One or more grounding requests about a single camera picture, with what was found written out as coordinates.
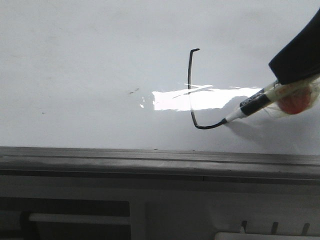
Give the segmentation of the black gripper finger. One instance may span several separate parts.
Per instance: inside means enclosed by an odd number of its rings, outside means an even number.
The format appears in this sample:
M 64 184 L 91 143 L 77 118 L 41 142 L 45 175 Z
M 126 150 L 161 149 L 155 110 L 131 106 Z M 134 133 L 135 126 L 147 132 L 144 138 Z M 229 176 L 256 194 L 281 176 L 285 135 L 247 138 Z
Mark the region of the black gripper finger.
M 320 12 L 269 62 L 269 68 L 282 85 L 320 73 Z

